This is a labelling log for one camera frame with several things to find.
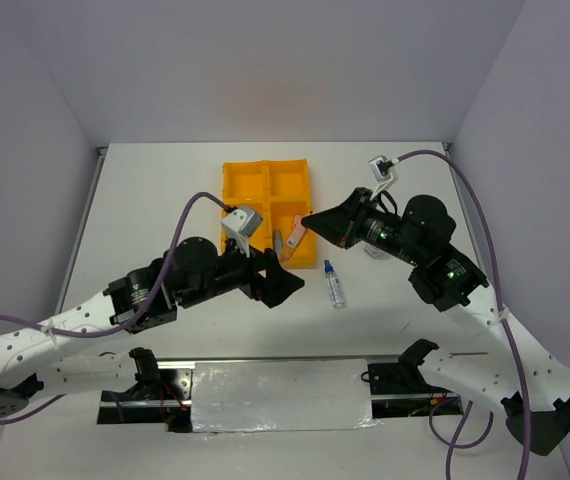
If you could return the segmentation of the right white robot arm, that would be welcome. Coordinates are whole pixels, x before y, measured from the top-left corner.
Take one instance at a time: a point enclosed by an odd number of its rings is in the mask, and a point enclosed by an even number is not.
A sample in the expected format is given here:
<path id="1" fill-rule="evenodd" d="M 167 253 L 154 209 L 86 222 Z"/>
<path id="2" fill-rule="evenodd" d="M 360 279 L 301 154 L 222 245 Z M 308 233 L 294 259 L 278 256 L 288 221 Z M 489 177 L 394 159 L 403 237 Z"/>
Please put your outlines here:
<path id="1" fill-rule="evenodd" d="M 302 224 L 341 249 L 364 242 L 410 265 L 409 282 L 419 298 L 488 356 L 457 356 L 441 341 L 420 339 L 399 359 L 401 383 L 411 391 L 430 385 L 456 392 L 503 419 L 530 452 L 549 455 L 570 432 L 570 368 L 499 309 L 487 277 L 451 244 L 456 223 L 440 200 L 415 196 L 397 215 L 377 209 L 370 195 L 359 187 Z"/>

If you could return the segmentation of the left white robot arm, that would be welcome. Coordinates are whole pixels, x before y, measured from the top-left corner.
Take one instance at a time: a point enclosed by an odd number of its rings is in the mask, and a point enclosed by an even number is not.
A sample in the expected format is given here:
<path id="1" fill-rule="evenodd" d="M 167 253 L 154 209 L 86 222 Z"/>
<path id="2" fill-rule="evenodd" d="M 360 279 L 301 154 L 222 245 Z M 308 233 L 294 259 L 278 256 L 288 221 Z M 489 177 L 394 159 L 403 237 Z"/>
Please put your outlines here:
<path id="1" fill-rule="evenodd" d="M 187 238 L 72 309 L 0 335 L 0 424 L 21 420 L 30 403 L 44 398 L 92 390 L 150 398 L 165 384 L 151 350 L 95 358 L 82 352 L 171 323 L 179 310 L 234 290 L 274 308 L 304 284 L 272 249 L 243 253 L 228 241 L 219 253 L 205 238 Z"/>

